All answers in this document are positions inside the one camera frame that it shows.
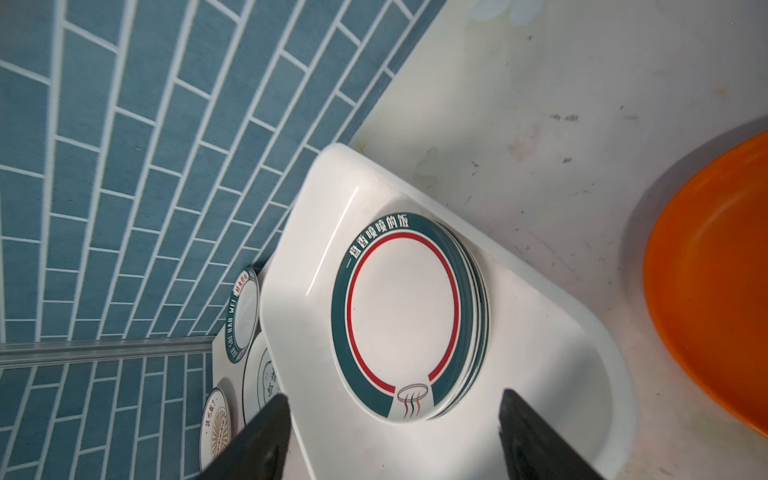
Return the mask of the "small green rim plate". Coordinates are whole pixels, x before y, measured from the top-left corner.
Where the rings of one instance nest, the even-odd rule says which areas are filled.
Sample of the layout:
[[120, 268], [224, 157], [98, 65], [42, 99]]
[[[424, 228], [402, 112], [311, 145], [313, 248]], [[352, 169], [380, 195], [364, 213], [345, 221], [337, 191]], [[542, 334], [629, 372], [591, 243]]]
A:
[[239, 363], [255, 336], [258, 324], [260, 285], [255, 270], [247, 267], [237, 277], [226, 307], [224, 327], [228, 360]]

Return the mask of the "white plastic bin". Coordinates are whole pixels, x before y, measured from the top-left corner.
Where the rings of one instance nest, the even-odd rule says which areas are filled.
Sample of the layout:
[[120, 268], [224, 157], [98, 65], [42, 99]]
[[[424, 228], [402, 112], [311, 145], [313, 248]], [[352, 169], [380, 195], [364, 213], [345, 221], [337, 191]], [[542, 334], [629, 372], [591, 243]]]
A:
[[314, 479], [501, 479], [523, 400], [599, 475], [635, 441], [628, 369], [584, 305], [351, 148], [310, 156], [260, 318]]

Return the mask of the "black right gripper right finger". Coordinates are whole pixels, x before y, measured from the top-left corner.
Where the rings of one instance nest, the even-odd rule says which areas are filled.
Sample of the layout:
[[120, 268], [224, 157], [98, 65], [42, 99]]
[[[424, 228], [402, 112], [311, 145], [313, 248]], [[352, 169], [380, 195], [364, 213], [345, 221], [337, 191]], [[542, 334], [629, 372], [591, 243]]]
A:
[[590, 479], [602, 476], [516, 391], [505, 389], [500, 440], [510, 479]]

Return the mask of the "aluminium frame rail left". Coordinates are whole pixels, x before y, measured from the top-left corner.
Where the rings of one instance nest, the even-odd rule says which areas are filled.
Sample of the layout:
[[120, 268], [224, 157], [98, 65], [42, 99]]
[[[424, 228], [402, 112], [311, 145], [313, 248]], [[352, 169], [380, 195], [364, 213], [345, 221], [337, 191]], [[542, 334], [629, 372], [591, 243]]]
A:
[[214, 337], [83, 340], [1, 345], [1, 368], [211, 353]]

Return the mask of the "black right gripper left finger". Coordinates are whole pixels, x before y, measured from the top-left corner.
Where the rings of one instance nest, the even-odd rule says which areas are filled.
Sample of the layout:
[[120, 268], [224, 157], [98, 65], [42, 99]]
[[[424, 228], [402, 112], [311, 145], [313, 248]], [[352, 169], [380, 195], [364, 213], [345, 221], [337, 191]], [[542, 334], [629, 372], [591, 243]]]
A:
[[288, 398], [277, 394], [198, 478], [280, 480], [290, 437]]

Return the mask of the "flower outline white plate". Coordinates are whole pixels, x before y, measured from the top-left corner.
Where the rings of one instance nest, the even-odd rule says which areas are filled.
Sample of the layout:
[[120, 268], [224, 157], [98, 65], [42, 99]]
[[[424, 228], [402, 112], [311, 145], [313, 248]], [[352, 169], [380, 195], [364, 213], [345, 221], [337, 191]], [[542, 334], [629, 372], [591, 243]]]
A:
[[245, 424], [281, 392], [276, 370], [268, 349], [266, 334], [260, 332], [246, 355], [242, 382], [242, 413]]

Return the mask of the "green red ring plate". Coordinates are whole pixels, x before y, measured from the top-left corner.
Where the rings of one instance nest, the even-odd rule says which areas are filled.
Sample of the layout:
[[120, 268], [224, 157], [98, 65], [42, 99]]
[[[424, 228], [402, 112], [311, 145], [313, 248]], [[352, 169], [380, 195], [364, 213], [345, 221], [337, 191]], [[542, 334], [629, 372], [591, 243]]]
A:
[[390, 423], [431, 420], [463, 383], [475, 339], [461, 250], [438, 221], [389, 213], [350, 243], [331, 296], [331, 338], [350, 396]]

